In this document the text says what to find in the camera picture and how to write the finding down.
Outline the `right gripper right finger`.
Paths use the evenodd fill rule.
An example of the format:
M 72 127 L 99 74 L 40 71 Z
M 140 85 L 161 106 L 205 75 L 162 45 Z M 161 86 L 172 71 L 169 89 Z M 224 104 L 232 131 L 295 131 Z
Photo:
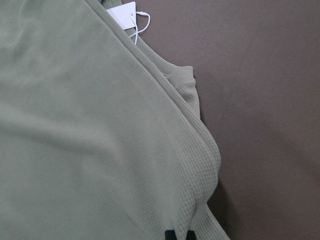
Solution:
M 185 240 L 197 240 L 195 231 L 194 230 L 188 230 Z

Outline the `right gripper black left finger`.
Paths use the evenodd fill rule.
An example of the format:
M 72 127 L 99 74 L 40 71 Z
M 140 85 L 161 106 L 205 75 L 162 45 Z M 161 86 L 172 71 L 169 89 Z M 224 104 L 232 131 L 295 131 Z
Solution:
M 176 240 L 176 232 L 174 229 L 168 229 L 164 232 L 165 240 Z

